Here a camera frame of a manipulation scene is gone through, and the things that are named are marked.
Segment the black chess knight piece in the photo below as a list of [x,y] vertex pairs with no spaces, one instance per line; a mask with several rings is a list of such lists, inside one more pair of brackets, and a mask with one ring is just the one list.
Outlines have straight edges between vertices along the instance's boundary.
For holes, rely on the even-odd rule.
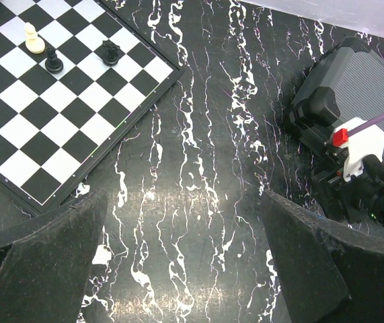
[[104,40],[102,42],[104,50],[102,60],[107,66],[115,66],[120,59],[120,47],[114,44],[111,40]]

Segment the black silver chess board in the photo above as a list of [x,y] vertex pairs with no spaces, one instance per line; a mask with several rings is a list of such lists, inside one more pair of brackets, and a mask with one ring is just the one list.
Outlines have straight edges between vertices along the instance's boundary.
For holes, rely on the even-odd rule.
[[[26,22],[60,73],[26,48]],[[106,1],[0,1],[0,186],[33,215],[56,208],[181,74]]]

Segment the white chess bishop piece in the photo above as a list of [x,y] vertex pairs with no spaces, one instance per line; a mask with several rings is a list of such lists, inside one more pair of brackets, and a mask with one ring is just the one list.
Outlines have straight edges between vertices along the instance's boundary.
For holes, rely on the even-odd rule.
[[24,31],[26,33],[26,48],[32,54],[41,54],[45,51],[46,44],[45,41],[39,37],[34,25],[30,22],[26,22],[24,25]]

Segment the black poker chip case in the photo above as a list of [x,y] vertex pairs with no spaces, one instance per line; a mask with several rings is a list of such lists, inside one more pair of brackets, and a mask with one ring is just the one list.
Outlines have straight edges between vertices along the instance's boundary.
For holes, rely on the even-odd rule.
[[285,129],[318,157],[333,130],[384,113],[384,59],[364,40],[346,37],[311,68],[284,111]]

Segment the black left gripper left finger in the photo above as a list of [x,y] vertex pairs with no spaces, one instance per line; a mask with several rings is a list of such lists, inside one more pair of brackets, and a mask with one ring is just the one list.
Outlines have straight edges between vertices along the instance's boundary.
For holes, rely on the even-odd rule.
[[108,208],[96,190],[0,231],[0,322],[76,322]]

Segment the black chess pawn piece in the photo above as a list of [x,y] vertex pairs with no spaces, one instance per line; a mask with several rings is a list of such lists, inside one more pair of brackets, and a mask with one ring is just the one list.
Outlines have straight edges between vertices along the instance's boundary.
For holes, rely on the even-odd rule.
[[52,74],[60,73],[63,70],[63,62],[58,58],[56,50],[51,46],[47,46],[45,53],[45,67],[47,71]]

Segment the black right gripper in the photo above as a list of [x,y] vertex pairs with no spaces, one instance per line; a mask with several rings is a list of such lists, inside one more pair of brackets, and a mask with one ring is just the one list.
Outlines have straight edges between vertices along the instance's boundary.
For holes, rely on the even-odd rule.
[[375,155],[364,157],[363,173],[351,175],[349,182],[342,177],[344,161],[346,150],[337,157],[326,156],[312,170],[315,199],[325,216],[342,222],[366,215],[384,227],[384,161]]

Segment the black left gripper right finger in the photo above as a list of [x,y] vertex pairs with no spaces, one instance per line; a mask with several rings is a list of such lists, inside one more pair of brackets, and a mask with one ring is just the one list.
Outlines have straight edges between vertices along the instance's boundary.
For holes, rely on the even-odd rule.
[[262,220],[292,322],[384,322],[384,239],[267,190]]

